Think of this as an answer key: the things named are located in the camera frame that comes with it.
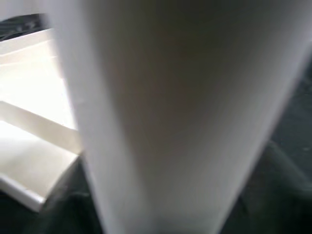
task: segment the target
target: black fabric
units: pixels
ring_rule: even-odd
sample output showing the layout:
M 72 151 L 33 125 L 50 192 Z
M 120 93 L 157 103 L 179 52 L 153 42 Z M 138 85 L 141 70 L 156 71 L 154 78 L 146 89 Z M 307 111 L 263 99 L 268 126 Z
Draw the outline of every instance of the black fabric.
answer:
M 311 187 L 301 170 L 269 142 L 221 234 L 312 233 Z
M 0 217 L 1 234 L 20 234 L 36 219 L 37 213 L 0 192 Z
M 17 16 L 0 22 L 0 41 L 17 38 L 47 29 L 42 22 L 43 14 Z
M 272 140 L 312 180 L 312 74 L 308 75 L 289 101 Z

